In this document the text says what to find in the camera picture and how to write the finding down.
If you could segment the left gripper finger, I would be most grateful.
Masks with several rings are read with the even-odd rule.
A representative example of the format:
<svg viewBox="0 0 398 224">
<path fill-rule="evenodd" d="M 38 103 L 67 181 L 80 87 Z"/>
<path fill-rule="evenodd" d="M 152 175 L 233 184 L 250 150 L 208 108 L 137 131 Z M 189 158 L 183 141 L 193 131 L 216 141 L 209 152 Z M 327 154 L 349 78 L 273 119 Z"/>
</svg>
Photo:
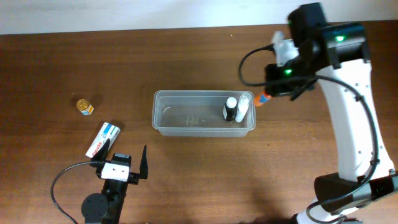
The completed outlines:
<svg viewBox="0 0 398 224">
<path fill-rule="evenodd" d="M 109 145 L 110 145 L 110 139 L 107 139 L 98 149 L 98 151 L 94 154 L 94 156 L 91 158 L 90 160 L 91 166 L 100 166 L 106 161 Z"/>
<path fill-rule="evenodd" d="M 149 175 L 149 167 L 147 162 L 147 146 L 145 145 L 142 152 L 141 163 L 139 166 L 139 178 L 147 179 Z"/>
</svg>

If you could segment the orange tube white cap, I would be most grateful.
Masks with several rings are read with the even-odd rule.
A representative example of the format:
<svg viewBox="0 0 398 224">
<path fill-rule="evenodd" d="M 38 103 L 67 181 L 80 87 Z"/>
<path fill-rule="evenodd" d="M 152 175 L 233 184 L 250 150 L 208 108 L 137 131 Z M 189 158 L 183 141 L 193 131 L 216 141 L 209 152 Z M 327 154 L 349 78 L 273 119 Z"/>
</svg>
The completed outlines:
<svg viewBox="0 0 398 224">
<path fill-rule="evenodd" d="M 270 99 L 272 99 L 272 96 L 267 94 L 265 91 L 262 91 L 254 97 L 253 103 L 255 106 L 262 106 L 263 104 L 268 102 Z"/>
</svg>

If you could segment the clear white dropper bottle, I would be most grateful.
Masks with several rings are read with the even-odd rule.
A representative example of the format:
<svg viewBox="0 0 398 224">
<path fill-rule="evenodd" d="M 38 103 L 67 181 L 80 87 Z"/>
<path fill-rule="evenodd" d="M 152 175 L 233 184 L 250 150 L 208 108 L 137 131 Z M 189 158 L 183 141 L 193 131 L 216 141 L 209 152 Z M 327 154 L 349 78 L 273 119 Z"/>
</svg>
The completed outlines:
<svg viewBox="0 0 398 224">
<path fill-rule="evenodd" d="M 249 93 L 243 93 L 238 101 L 238 108 L 237 108 L 237 113 L 235 116 L 235 121 L 240 123 L 243 121 L 248 108 L 249 108 L 249 103 L 251 100 L 251 95 Z"/>
</svg>

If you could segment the dark bottle white cap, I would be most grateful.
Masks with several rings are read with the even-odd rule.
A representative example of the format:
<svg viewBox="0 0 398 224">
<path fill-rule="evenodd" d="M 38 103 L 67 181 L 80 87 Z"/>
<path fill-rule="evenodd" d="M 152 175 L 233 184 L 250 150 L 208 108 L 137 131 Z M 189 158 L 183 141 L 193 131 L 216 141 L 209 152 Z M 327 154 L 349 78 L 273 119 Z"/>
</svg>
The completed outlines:
<svg viewBox="0 0 398 224">
<path fill-rule="evenodd" d="M 223 117 L 225 121 L 232 121 L 235 119 L 237 112 L 238 101 L 235 97 L 229 97 L 223 107 Z"/>
</svg>

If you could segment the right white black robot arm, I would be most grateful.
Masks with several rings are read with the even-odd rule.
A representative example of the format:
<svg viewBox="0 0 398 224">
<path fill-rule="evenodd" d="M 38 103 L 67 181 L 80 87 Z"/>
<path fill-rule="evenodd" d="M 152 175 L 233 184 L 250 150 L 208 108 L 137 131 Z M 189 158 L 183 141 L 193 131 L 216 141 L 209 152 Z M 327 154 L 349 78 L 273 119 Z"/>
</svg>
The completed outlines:
<svg viewBox="0 0 398 224">
<path fill-rule="evenodd" d="M 265 91 L 297 99 L 318 83 L 338 148 L 338 171 L 314 181 L 315 199 L 293 223 L 345 223 L 348 214 L 397 192 L 397 171 L 379 130 L 364 27 L 330 25 L 320 3 L 288 16 L 290 39 L 275 34 L 276 62 L 266 67 Z"/>
</svg>

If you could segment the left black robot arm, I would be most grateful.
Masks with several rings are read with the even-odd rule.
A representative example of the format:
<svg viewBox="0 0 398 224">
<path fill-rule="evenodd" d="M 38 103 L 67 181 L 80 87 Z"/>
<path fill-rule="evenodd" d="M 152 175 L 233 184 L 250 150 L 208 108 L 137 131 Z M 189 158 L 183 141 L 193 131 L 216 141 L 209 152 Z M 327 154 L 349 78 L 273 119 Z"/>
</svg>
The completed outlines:
<svg viewBox="0 0 398 224">
<path fill-rule="evenodd" d="M 93 193 L 84 199 L 81 213 L 85 223 L 118 223 L 128 185 L 137 185 L 141 179 L 148 178 L 146 147 L 142 152 L 138 173 L 130 171 L 131 156 L 115 153 L 110 161 L 106 160 L 109 147 L 110 140 L 107 139 L 91 158 L 90 166 L 96 168 L 96 175 L 104 180 L 104 185 L 100 193 Z"/>
</svg>

